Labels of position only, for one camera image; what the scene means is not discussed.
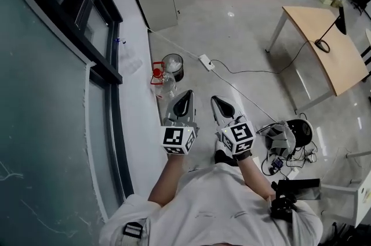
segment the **person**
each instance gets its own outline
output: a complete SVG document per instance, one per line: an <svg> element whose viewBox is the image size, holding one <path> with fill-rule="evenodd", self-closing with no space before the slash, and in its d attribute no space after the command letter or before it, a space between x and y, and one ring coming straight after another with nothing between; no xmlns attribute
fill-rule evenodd
<svg viewBox="0 0 371 246"><path fill-rule="evenodd" d="M103 227L100 244L317 246L323 228L310 207L298 201L292 222L273 219L275 191L251 152L230 158L225 150L218 140L215 164L188 173L186 155L170 155L148 200L129 196Z"/></svg>

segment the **power strip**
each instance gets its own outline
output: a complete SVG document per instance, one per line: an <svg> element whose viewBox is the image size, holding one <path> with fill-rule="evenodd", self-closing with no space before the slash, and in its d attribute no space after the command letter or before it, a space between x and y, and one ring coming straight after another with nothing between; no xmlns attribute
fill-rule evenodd
<svg viewBox="0 0 371 246"><path fill-rule="evenodd" d="M208 71L214 70L215 66L206 54L201 55L198 59Z"/></svg>

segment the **desk lamp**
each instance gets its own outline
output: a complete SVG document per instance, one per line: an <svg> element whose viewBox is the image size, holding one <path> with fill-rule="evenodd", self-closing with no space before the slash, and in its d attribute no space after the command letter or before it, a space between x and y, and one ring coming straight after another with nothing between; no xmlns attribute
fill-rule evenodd
<svg viewBox="0 0 371 246"><path fill-rule="evenodd" d="M329 27L329 29L321 36L320 39L317 39L314 44L322 51L329 53L330 52L330 46L327 44L322 38L327 34L327 32L333 27L333 25L336 25L337 29L341 31L344 35L347 34L347 29L345 27L345 17L344 17L344 8L343 6L339 7L339 16L334 21L334 23Z"/></svg>

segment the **plastic bottle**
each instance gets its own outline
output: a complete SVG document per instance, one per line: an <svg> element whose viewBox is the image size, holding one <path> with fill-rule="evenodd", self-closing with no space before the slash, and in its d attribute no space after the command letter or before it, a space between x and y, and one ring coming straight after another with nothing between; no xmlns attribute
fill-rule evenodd
<svg viewBox="0 0 371 246"><path fill-rule="evenodd" d="M155 67L157 64L161 64L161 68ZM176 96L176 82L172 73L163 70L164 66L162 61L153 63L152 90L159 99L171 100Z"/></svg>

